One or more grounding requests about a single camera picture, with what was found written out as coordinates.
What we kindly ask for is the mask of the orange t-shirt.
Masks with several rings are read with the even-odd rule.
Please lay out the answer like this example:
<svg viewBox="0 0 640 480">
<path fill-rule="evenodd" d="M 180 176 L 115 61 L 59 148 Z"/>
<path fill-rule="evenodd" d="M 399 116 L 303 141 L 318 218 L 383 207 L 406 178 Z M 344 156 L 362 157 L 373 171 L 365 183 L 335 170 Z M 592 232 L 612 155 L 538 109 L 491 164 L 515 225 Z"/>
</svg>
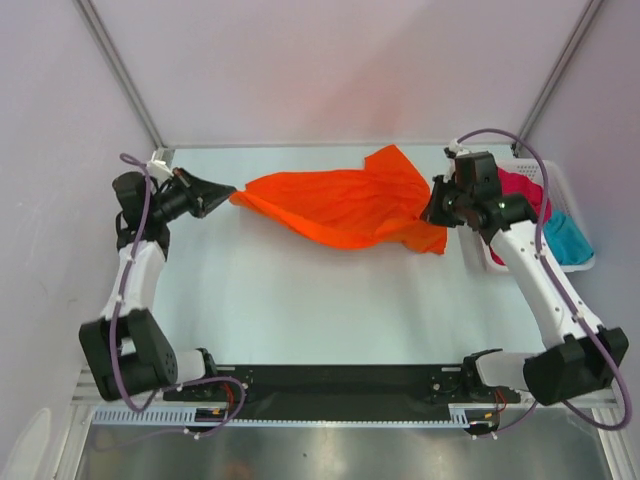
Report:
<svg viewBox="0 0 640 480">
<path fill-rule="evenodd" d="M 230 202 L 318 244 L 359 250 L 399 243 L 420 254 L 445 253 L 444 227 L 421 219 L 431 188 L 395 145 L 360 169 L 278 172 L 255 179 Z"/>
</svg>

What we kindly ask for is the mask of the red t-shirt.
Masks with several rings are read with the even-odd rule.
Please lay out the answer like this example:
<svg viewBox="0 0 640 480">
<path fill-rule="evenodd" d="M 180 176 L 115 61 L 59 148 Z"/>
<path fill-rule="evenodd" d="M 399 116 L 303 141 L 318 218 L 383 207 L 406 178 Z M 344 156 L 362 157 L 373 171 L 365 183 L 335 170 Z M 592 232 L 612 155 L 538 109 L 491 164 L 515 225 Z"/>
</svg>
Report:
<svg viewBox="0 0 640 480">
<path fill-rule="evenodd" d="M 505 264 L 494 247 L 499 232 L 530 222 L 534 227 L 544 224 L 551 215 L 550 206 L 543 206 L 544 190 L 525 176 L 493 166 L 481 175 L 482 208 L 486 219 L 481 237 L 490 249 L 494 261 Z"/>
</svg>

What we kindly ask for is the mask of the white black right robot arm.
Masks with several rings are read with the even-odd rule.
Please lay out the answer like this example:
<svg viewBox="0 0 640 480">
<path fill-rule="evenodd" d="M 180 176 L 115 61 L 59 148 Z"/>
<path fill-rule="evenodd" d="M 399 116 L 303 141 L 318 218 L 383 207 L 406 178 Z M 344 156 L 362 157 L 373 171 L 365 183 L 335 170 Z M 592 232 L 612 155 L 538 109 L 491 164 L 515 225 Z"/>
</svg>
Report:
<svg viewBox="0 0 640 480">
<path fill-rule="evenodd" d="M 529 392 L 544 406 L 611 386 L 629 341 L 606 328 L 577 294 L 541 236 L 538 213 L 520 193 L 504 194 L 488 152 L 457 156 L 433 179 L 422 220 L 467 226 L 504 262 L 529 305 L 541 335 L 540 353 L 485 351 L 470 356 L 463 393 L 484 401 L 497 387 Z"/>
</svg>

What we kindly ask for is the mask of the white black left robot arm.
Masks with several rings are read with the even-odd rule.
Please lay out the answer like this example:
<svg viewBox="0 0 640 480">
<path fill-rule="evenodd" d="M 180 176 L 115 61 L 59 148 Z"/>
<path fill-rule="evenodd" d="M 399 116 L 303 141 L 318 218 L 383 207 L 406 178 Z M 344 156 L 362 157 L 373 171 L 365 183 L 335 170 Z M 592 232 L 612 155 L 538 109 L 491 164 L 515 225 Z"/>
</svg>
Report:
<svg viewBox="0 0 640 480">
<path fill-rule="evenodd" d="M 197 398 L 214 397 L 221 376 L 204 348 L 178 353 L 152 314 L 168 259 L 169 224 L 184 214 L 206 217 L 235 187 L 202 180 L 183 168 L 163 181 L 130 171 L 112 183 L 119 270 L 100 316 L 81 325 L 79 341 L 102 399 L 111 402 L 173 385 Z"/>
</svg>

